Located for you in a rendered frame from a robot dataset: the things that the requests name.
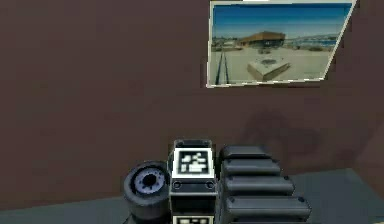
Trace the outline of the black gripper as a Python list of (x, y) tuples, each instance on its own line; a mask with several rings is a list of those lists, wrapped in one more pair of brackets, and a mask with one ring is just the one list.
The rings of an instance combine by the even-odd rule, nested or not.
[(169, 223), (169, 175), (164, 161), (145, 161), (131, 169), (123, 194), (134, 224)]

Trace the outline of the framed seaside landscape picture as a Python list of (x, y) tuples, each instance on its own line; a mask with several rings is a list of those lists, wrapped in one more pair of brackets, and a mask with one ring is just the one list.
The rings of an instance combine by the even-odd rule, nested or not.
[(209, 5), (208, 88), (326, 79), (356, 0), (220, 0)]

